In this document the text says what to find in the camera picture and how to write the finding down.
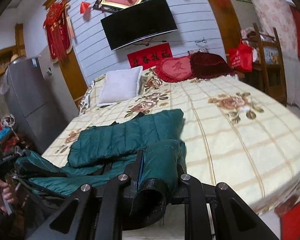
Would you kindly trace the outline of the person's left hand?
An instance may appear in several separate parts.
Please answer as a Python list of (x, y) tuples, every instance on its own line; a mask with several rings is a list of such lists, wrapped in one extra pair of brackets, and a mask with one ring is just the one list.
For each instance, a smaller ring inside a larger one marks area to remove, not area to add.
[(9, 184), (0, 179), (0, 210), (4, 213), (8, 213), (5, 201), (11, 205), (17, 204), (17, 193), (13, 184)]

